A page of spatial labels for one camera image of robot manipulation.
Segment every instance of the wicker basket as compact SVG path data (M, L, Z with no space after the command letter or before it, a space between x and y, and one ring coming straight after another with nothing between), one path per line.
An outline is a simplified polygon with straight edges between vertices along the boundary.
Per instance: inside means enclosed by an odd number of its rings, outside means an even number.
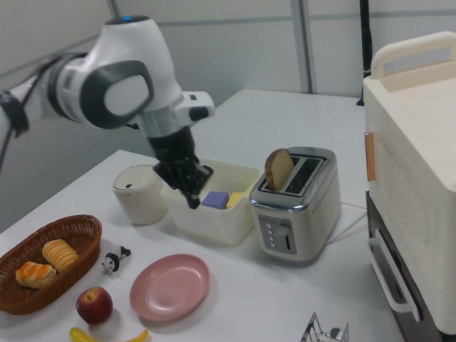
M24 262L48 264L41 254L46 242L63 239L79 258L42 289L30 289L16 281ZM90 215L65 217L47 224L0 258L0 311L29 314L55 301L92 268L100 254L101 223Z

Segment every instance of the purple sponge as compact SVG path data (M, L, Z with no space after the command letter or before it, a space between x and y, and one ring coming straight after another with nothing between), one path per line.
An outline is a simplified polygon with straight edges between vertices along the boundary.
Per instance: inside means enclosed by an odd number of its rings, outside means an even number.
M201 204L216 209L226 209L229 201L228 192L210 191Z

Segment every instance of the white wall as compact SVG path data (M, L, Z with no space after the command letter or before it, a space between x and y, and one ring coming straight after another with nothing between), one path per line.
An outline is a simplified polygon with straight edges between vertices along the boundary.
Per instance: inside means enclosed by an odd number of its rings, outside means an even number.
M109 18L105 1L0 1L0 90L22 81L48 53L88 51ZM63 118L11 139L0 172L0 232L119 149L151 155L138 131Z
M117 0L163 32L184 90L216 105L238 90L309 91L299 0Z
M302 0L311 38L314 93L361 96L359 0ZM456 31L456 1L369 1L373 52L439 31Z

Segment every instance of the white table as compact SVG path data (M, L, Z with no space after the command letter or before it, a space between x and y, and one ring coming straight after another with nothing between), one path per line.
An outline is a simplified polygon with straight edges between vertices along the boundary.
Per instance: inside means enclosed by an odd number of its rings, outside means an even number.
M345 203L337 234L365 213L363 112L354 98L243 90L192 132L199 157L260 169L267 155L279 147L334 151ZM57 301L36 313L0 313L0 341L69 341L70 327L78 326L100 341L124 341L145 327L154 342L297 342L314 311L327 331L349 322L350 342L402 340L369 262L366 218L305 267L267 256L253 231L238 247L227 248L200 244L180 234L169 213L157 224L133 227L112 192L113 180L129 166L156 162L118 151L0 234L0 254L4 254L61 217L91 214L103 224L95 266ZM109 277L102 273L100 263L113 244L126 246L132 255ZM152 262L178 253L194 254L208 264L207 297L189 316L173 323L138 318L129 302L135 277ZM89 328L75 309L78 295L92 286L106 288L115 307L108 322L95 328Z

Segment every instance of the pink plate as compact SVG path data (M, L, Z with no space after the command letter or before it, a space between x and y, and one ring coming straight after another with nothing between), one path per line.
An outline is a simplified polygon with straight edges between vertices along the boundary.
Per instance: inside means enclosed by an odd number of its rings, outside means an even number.
M209 289L209 267L200 258L174 254L146 267L130 290L135 312L151 321L172 321L195 309Z

